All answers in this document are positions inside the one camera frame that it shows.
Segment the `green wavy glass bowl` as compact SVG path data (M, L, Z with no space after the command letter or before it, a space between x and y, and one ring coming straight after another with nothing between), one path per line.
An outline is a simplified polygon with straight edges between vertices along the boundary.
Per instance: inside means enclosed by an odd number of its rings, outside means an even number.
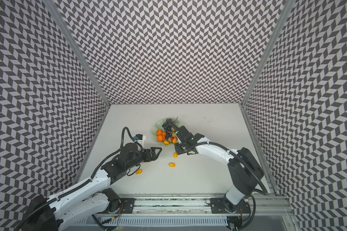
M157 141L156 131L157 131L157 130L164 131L163 128L162 128L162 124L165 122L165 120L166 120L166 119L163 119L163 120L158 121L158 122L153 126L153 128L152 128L152 130L151 130L151 131L152 131L152 134L153 134L153 139L154 139L154 141L156 141L156 142L158 142L158 141ZM176 126L174 125L175 131L177 130L178 127L181 127L181 124L180 124L180 122L178 121L178 118L177 118L177 124L176 124Z

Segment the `dark grape bunch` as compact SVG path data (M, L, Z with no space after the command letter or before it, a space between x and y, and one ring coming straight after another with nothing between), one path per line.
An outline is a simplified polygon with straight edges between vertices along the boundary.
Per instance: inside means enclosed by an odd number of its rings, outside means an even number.
M175 128L173 127L174 125L176 126L177 124L177 118L167 118L165 122L162 124L162 128L165 132L165 138L168 140L170 137L173 137L175 134Z

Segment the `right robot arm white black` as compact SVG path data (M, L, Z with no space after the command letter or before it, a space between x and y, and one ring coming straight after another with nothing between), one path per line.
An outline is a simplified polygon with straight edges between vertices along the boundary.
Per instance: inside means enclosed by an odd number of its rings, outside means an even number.
M223 197L223 204L227 212L235 213L240 210L241 203L251 196L259 186L261 194L268 195L261 179L264 170L247 148L240 150L229 149L213 142L202 134L193 135L186 127L174 126L178 142L174 145L178 155L204 155L227 166L232 180L232 186Z

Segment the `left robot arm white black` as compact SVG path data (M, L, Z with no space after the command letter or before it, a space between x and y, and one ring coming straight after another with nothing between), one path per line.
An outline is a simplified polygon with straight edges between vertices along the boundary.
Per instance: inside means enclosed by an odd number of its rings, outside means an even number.
M128 143L108 155L90 177L48 197L35 197L16 231L63 231L94 214L122 210L120 197L110 187L131 168L158 159L160 147L144 149L138 142Z

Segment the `right corner aluminium post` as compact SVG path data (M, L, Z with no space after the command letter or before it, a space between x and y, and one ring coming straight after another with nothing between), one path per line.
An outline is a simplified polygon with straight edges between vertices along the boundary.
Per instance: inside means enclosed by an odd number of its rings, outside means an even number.
M254 76L252 77L251 79L251 82L250 82L250 85L245 93L245 96L241 102L241 106L242 108L245 108L245 106L247 105L258 81L259 81L259 78L261 77L261 74L267 64L267 61L268 59L270 58L270 55L274 49L274 46L283 30L283 27L290 15L290 13L292 12L292 9L295 5L296 1L293 1L293 0L287 0L285 2L285 5L283 7L283 10L281 12L281 15L275 25L275 28L273 29L273 32L271 34L271 37L270 37L270 40L269 42L267 43L267 46L265 48L265 51L261 57L261 60L256 68L256 71L254 73Z

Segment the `corner aluminium post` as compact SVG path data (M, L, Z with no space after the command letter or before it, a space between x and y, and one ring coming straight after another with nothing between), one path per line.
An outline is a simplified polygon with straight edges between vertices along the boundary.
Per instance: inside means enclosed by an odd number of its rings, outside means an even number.
M270 40L269 42L267 43L267 46L265 48L265 51L261 57L261 60L256 68L256 71L254 73L254 76L252 77L251 79L251 82L250 82L250 85L245 93L245 96L241 102L241 106L242 108L245 108L245 106L247 105L258 81L259 81L259 78L261 77L261 74L267 64L267 61L268 59L270 58L270 55L274 49L274 46L283 30L283 27L290 15L290 13L292 12L292 9L295 5L296 1L293 1L293 0L287 0L285 2L285 5L283 7L283 10L281 12L281 15L275 25L275 28L273 29L273 32L271 34L271 37L270 37Z
M59 27L62 35L64 36L65 40L69 44L70 48L74 52L75 56L77 57L79 63L81 64L82 68L84 69L86 76L89 78L91 83L93 84L93 87L101 97L102 101L107 105L107 107L110 107L109 100L104 93L103 89L99 85L99 82L97 81L97 78L95 77L94 73L92 72L89 64L87 63L87 60L85 59L82 51L80 50L78 44L76 43L73 35L71 34L71 31L69 30L68 26L66 25L65 21L63 20L63 17L61 16L60 12L58 11L58 8L56 7L54 1L44 0L42 1L47 10L49 11L51 17L55 21L56 25Z

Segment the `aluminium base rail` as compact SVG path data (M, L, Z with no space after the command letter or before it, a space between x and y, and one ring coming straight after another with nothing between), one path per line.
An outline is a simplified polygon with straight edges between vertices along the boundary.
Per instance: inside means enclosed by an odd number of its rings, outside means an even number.
M225 203L219 194L123 194L109 205L107 197L97 193L80 205L61 212L59 230L73 226L114 227L187 227L218 226L226 230L298 231L287 199L283 196L255 194L237 205Z

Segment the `left corner aluminium post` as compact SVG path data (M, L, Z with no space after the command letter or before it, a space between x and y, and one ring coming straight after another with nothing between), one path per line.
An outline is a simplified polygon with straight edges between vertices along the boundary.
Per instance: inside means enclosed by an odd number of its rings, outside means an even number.
M55 21L56 25L59 27L62 35L64 36L65 40L69 44L70 48L74 52L75 56L77 57L79 63L81 64L82 68L84 69L86 76L89 78L91 83L93 84L93 87L101 97L102 101L107 105L107 107L110 107L109 100L104 93L103 89L99 85L99 82L97 81L97 78L95 77L94 73L92 72L89 64L87 63L87 60L85 59L82 51L80 50L78 44L76 43L73 35L71 34L71 31L69 30L68 26L66 25L65 21L63 20L63 17L61 16L60 12L58 11L58 8L56 7L54 1L44 0L42 1L47 10L49 11L51 17Z

